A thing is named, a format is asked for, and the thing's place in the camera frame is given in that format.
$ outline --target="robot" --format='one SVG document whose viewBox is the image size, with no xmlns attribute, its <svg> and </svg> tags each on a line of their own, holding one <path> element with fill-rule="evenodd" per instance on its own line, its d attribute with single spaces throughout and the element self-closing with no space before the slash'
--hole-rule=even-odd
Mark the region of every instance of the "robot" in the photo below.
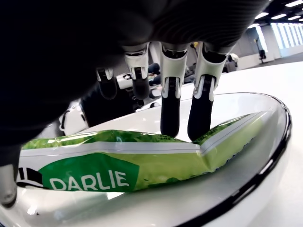
<svg viewBox="0 0 303 227">
<path fill-rule="evenodd" d="M 111 68 L 126 60 L 138 99 L 148 96 L 148 43 L 161 42 L 161 133 L 179 129 L 187 49 L 199 41 L 188 135 L 209 130 L 213 91 L 232 47 L 268 0 L 132 0 L 1 4 L 0 203 L 17 197 L 22 144 L 96 83 L 111 99 Z"/>
</svg>

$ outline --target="green chip bag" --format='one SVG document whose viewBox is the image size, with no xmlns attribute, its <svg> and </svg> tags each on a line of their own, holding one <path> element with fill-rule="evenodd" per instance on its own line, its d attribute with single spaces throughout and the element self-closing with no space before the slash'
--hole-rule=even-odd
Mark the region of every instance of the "green chip bag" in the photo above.
<svg viewBox="0 0 303 227">
<path fill-rule="evenodd" d="M 107 130 L 25 144 L 19 186 L 132 192 L 214 172 L 256 137 L 271 112 L 221 123 L 188 143 L 164 135 Z"/>
</svg>

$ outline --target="white table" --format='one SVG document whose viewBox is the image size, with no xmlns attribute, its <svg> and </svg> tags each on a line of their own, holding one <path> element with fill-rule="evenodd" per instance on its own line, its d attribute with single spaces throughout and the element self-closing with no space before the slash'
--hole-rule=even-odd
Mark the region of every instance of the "white table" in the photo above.
<svg viewBox="0 0 303 227">
<path fill-rule="evenodd" d="M 249 227 L 303 226 L 303 62 L 231 72 L 215 93 L 260 92 L 284 102 L 292 115 L 289 163 L 276 193 Z"/>
</svg>

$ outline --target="white plate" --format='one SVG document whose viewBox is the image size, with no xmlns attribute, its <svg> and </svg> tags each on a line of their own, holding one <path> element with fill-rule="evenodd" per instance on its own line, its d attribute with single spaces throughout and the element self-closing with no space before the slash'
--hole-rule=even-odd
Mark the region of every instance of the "white plate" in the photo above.
<svg viewBox="0 0 303 227">
<path fill-rule="evenodd" d="M 191 100 L 181 101 L 177 138 L 189 141 Z M 88 131 L 106 129 L 160 132 L 160 107 L 124 116 Z M 277 99 L 253 93 L 216 95 L 212 127 L 245 114 L 270 110 L 267 133 L 213 174 L 134 193 L 55 192 L 18 189 L 11 210 L 0 209 L 6 226 L 170 227 L 244 226 L 264 207 L 287 158 L 290 115 Z"/>
</svg>

